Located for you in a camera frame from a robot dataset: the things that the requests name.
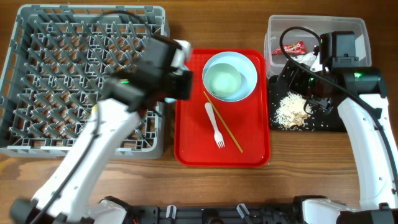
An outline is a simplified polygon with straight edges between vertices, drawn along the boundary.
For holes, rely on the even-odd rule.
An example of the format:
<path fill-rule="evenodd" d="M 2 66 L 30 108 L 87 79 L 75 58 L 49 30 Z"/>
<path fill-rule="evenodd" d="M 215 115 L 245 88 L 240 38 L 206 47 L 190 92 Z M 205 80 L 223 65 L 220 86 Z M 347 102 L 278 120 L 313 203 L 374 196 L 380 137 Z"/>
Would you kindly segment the small light blue bowl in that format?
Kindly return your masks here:
<path fill-rule="evenodd" d="M 171 97 L 166 97 L 166 103 L 175 103 L 177 100 L 189 100 L 193 84 L 193 72 L 186 65 L 172 74 Z"/>

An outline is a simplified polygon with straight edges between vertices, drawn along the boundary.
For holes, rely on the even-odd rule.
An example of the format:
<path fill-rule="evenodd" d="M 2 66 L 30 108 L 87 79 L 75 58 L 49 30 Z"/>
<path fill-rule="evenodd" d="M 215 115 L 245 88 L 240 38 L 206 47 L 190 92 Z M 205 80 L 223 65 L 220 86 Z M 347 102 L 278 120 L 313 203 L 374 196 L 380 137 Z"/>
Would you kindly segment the red snack wrapper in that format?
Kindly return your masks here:
<path fill-rule="evenodd" d="M 283 45 L 283 48 L 289 55 L 303 55 L 307 53 L 307 48 L 302 40 Z"/>

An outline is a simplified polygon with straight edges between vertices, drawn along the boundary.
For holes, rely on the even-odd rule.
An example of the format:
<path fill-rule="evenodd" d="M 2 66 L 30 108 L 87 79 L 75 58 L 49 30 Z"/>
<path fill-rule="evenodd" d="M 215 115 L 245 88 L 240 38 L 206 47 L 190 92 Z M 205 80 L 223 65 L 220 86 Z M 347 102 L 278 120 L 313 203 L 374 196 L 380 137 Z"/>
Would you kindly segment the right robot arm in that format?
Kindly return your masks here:
<path fill-rule="evenodd" d="M 348 133 L 359 176 L 360 208 L 322 197 L 299 197 L 302 223 L 397 223 L 397 146 L 387 89 L 375 67 L 328 64 L 310 73 L 287 62 L 272 87 L 310 98 L 341 97 L 336 107 Z"/>

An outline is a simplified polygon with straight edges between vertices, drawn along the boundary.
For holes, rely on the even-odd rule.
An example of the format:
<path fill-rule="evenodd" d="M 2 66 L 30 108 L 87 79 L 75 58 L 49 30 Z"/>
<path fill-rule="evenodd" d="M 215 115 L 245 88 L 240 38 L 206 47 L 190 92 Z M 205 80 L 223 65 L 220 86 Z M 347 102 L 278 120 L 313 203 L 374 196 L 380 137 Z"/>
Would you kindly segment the white tissue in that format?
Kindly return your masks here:
<path fill-rule="evenodd" d="M 302 63 L 308 67 L 311 67 L 315 61 L 317 59 L 317 56 L 314 54 L 314 52 L 309 52 L 305 55 L 298 55 L 295 58 L 295 61 L 297 61 L 298 63 Z"/>

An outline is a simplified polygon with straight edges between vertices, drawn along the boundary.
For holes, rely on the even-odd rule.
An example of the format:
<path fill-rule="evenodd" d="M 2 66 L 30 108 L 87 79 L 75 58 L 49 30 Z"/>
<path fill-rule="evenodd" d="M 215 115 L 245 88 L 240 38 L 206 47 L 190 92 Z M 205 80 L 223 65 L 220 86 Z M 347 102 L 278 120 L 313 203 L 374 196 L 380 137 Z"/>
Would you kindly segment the yellow cup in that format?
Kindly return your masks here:
<path fill-rule="evenodd" d="M 94 107 L 91 110 L 91 114 L 95 114 L 97 111 L 97 105 L 94 105 Z"/>

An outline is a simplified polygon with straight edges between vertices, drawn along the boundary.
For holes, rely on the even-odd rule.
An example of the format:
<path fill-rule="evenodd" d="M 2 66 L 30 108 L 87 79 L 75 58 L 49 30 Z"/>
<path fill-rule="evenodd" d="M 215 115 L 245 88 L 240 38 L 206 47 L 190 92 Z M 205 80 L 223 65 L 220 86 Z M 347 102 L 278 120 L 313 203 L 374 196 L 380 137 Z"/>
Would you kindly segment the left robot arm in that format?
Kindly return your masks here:
<path fill-rule="evenodd" d="M 141 113 L 164 98 L 187 100 L 193 73 L 186 69 L 118 71 L 104 83 L 72 150 L 51 178 L 28 200 L 10 207 L 14 223 L 125 223 L 128 205 L 104 198 L 89 205 L 92 191 L 116 148 L 139 126 Z"/>

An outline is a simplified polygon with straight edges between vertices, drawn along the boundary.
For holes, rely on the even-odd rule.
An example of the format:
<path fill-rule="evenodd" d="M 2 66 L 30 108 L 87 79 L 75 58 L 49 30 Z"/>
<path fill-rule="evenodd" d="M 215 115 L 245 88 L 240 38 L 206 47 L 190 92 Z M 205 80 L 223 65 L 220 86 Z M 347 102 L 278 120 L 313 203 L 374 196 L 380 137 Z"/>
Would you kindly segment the rice food waste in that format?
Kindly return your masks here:
<path fill-rule="evenodd" d="M 288 93 L 279 101 L 276 112 L 272 115 L 272 122 L 278 128 L 288 129 L 309 129 L 315 124 L 315 112 L 317 107 L 311 105 L 305 98 L 296 93 Z"/>

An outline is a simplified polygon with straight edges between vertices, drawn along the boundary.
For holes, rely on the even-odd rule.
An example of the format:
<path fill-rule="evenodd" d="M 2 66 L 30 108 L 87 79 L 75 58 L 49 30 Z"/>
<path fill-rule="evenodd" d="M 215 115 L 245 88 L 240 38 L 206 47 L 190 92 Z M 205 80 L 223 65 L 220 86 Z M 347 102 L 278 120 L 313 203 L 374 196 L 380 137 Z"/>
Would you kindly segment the green bowl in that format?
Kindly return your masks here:
<path fill-rule="evenodd" d="M 205 88 L 213 96 L 226 98 L 235 94 L 241 86 L 240 72 L 228 63 L 217 63 L 209 67 L 203 77 Z"/>

